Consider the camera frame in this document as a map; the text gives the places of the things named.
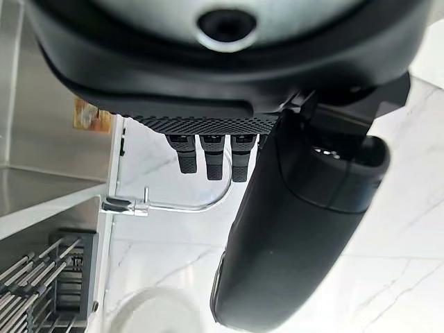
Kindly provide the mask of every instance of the white marble wall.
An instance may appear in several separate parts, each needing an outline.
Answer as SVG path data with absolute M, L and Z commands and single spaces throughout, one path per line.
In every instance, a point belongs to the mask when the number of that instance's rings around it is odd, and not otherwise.
M 199 175 L 181 175 L 163 136 L 131 120 L 126 128 L 120 194 L 141 196 L 149 185 L 156 200 L 178 203 L 186 194 L 200 205 L 220 193 L 223 186 L 205 180 L 202 155 Z M 444 91 L 416 80 L 408 106 L 378 119 L 371 133 L 391 147 L 391 168 L 335 267 L 277 333 L 444 332 Z M 118 216 L 107 322 L 134 293 L 171 287 L 200 309 L 204 332 L 232 332 L 214 323 L 209 299 L 245 187 L 201 214 Z

